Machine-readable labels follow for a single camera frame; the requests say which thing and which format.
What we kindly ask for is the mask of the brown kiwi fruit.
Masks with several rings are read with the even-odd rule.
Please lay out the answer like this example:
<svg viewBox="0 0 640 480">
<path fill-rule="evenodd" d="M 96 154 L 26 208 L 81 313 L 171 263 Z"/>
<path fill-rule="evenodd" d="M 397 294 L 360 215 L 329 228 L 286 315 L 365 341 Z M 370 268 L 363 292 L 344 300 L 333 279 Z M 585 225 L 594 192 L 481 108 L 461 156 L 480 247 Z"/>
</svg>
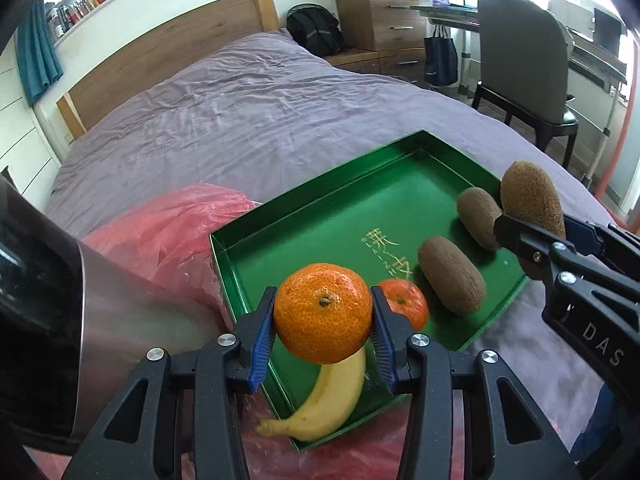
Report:
<svg viewBox="0 0 640 480">
<path fill-rule="evenodd" d="M 559 194 L 541 166 L 526 160 L 514 162 L 502 177 L 500 195 L 508 216 L 565 237 Z"/>
</svg>

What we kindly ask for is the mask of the mandarin orange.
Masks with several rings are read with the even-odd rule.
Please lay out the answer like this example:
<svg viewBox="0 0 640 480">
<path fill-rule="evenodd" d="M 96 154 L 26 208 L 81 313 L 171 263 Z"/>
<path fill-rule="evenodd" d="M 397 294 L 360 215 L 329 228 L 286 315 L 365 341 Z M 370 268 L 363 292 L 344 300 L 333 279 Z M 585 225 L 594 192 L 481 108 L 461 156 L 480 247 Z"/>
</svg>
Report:
<svg viewBox="0 0 640 480">
<path fill-rule="evenodd" d="M 405 315 L 412 328 L 420 332 L 427 324 L 427 302 L 421 289 L 407 280 L 390 278 L 378 284 L 386 298 L 390 310 Z"/>
<path fill-rule="evenodd" d="M 335 364 L 355 354 L 369 338 L 370 290 L 353 270 L 313 263 L 282 282 L 273 322 L 293 356 L 314 364 Z"/>
</svg>

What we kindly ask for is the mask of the brown kiwi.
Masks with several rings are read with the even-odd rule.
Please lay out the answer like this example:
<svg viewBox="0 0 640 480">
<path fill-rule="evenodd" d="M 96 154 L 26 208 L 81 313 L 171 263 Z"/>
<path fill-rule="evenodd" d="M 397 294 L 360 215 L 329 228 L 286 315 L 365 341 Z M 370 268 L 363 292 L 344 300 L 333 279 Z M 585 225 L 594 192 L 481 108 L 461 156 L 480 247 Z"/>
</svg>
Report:
<svg viewBox="0 0 640 480">
<path fill-rule="evenodd" d="M 433 236 L 418 249 L 421 271 L 440 302 L 456 315 L 480 310 L 487 287 L 474 263 L 448 238 Z"/>
<path fill-rule="evenodd" d="M 502 210 L 489 193 L 482 188 L 466 188 L 457 198 L 457 212 L 465 229 L 480 247 L 490 252 L 500 248 L 494 225 Z"/>
</svg>

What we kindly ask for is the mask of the yellow banana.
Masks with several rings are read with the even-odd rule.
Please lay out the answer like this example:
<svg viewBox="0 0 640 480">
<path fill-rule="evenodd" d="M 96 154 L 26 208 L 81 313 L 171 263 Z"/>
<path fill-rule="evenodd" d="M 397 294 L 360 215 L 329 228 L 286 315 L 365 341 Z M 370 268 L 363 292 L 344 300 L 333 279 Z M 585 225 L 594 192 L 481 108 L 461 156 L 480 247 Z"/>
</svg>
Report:
<svg viewBox="0 0 640 480">
<path fill-rule="evenodd" d="M 364 348 L 341 362 L 322 365 L 310 395 L 290 417 L 264 418 L 255 431 L 263 437 L 283 436 L 302 442 L 333 434 L 356 408 L 366 368 Z"/>
</svg>

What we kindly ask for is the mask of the steel thermos jug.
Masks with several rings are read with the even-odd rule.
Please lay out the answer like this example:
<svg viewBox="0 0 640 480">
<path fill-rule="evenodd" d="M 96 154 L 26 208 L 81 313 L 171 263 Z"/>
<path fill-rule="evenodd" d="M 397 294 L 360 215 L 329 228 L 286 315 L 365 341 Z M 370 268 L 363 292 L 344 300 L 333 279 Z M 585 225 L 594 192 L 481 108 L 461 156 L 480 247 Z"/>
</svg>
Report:
<svg viewBox="0 0 640 480">
<path fill-rule="evenodd" d="M 1 183 L 1 418 L 21 444 L 73 454 L 149 349 L 196 350 L 222 326 Z"/>
</svg>

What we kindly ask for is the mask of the green tray box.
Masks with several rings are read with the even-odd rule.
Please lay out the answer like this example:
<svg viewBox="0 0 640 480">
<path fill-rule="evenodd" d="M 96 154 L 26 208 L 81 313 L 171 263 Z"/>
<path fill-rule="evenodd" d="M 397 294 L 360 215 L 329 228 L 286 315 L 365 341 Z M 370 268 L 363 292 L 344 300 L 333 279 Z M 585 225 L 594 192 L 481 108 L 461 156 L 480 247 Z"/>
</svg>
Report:
<svg viewBox="0 0 640 480">
<path fill-rule="evenodd" d="M 420 131 L 334 168 L 243 214 L 210 237 L 230 314 L 253 311 L 269 286 L 316 262 L 358 273 L 369 285 L 404 278 L 424 293 L 425 333 L 462 351 L 512 304 L 527 280 L 507 250 L 488 252 L 462 226 L 458 195 L 497 195 L 499 179 L 431 133 Z M 420 269 L 424 240 L 451 240 L 486 284 L 480 310 L 449 312 Z"/>
</svg>

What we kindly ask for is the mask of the glass top desk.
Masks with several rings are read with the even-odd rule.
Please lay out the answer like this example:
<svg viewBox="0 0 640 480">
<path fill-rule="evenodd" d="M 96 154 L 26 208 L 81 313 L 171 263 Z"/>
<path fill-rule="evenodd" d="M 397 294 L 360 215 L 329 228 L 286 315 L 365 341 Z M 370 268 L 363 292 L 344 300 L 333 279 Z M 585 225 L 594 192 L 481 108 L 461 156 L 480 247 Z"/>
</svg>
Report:
<svg viewBox="0 0 640 480">
<path fill-rule="evenodd" d="M 419 11 L 432 25 L 448 26 L 466 32 L 474 32 L 474 34 L 480 32 L 480 21 L 475 8 L 455 6 L 454 4 L 446 6 L 412 4 L 410 9 Z M 592 182 L 612 133 L 615 107 L 620 102 L 620 89 L 627 83 L 626 65 L 580 32 L 569 29 L 568 34 L 572 38 L 573 44 L 573 51 L 568 61 L 570 70 L 601 87 L 611 97 L 611 106 L 606 122 L 602 126 L 594 126 L 601 133 L 601 136 L 593 160 L 582 176 L 582 184 L 588 186 Z"/>
</svg>

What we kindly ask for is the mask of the pink plastic sheet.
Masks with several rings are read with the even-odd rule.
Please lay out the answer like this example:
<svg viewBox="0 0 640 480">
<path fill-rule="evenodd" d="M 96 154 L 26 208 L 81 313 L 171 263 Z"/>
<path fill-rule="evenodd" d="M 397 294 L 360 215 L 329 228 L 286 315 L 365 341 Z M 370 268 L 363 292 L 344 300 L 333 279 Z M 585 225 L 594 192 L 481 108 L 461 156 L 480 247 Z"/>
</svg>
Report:
<svg viewBox="0 0 640 480">
<path fill-rule="evenodd" d="M 200 183 L 149 200 L 82 239 L 99 254 L 214 312 L 218 330 L 231 327 L 214 270 L 209 235 L 254 209 L 244 193 Z M 398 473 L 409 404 L 401 401 L 370 422 L 297 453 L 287 438 L 255 430 L 270 414 L 262 393 L 243 402 L 242 439 L 254 479 L 393 479 Z"/>
</svg>

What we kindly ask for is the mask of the grey office chair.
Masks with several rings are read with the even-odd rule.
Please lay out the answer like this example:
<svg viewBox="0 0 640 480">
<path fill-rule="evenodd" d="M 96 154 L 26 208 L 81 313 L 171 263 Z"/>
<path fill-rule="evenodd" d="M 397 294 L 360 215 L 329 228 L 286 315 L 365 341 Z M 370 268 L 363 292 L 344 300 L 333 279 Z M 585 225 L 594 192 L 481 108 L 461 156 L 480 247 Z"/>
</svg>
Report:
<svg viewBox="0 0 640 480">
<path fill-rule="evenodd" d="M 472 107 L 486 100 L 535 131 L 545 151 L 567 138 L 562 167 L 573 155 L 579 122 L 566 102 L 573 39 L 549 11 L 530 0 L 478 0 L 480 81 Z"/>
</svg>

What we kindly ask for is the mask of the dark blue tote bag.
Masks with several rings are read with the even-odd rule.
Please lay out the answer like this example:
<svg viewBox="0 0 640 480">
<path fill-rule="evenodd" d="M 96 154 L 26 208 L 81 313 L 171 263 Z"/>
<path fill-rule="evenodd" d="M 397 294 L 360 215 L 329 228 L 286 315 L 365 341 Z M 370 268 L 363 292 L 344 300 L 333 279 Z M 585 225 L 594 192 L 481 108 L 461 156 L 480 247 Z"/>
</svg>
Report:
<svg viewBox="0 0 640 480">
<path fill-rule="evenodd" d="M 436 25 L 424 39 L 424 79 L 433 87 L 448 87 L 458 81 L 458 52 L 449 29 Z"/>
</svg>

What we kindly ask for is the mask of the wooden drawer cabinet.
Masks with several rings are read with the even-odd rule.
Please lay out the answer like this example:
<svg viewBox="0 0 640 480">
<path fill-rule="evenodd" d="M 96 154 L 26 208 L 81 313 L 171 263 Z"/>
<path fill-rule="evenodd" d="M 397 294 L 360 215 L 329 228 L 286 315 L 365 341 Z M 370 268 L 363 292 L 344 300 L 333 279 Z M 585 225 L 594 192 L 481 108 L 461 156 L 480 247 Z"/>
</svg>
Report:
<svg viewBox="0 0 640 480">
<path fill-rule="evenodd" d="M 425 88 L 426 18 L 420 0 L 336 0 L 346 50 L 326 60 L 342 70 L 380 74 Z"/>
</svg>

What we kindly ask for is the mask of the black backpack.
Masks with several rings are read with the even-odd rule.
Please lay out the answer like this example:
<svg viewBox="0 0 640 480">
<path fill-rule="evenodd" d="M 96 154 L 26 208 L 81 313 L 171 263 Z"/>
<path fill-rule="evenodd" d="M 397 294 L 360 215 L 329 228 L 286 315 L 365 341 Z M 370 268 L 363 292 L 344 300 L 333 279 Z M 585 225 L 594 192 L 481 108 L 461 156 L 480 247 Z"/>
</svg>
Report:
<svg viewBox="0 0 640 480">
<path fill-rule="evenodd" d="M 346 49 L 337 18 L 324 6 L 315 3 L 293 6 L 286 14 L 286 29 L 301 47 L 319 58 Z"/>
</svg>

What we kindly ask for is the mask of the wooden headboard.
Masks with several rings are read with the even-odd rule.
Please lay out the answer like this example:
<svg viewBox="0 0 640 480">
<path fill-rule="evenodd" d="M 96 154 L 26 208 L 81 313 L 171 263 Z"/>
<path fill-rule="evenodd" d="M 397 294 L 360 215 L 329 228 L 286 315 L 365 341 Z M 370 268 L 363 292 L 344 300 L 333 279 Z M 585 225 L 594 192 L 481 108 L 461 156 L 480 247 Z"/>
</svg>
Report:
<svg viewBox="0 0 640 480">
<path fill-rule="evenodd" d="M 235 40 L 273 32 L 279 25 L 273 0 L 207 3 L 130 41 L 65 92 L 56 106 L 78 139 L 133 96 Z"/>
</svg>

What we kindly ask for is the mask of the teal left curtain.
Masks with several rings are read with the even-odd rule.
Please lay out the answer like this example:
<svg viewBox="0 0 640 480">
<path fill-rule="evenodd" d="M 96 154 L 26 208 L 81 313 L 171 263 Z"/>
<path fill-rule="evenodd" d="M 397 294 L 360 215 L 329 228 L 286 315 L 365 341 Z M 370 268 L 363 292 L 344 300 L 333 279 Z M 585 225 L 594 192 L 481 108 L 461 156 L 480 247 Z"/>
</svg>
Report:
<svg viewBox="0 0 640 480">
<path fill-rule="evenodd" d="M 18 24 L 16 60 L 26 101 L 33 107 L 63 76 L 49 34 L 43 0 L 35 0 Z"/>
</svg>

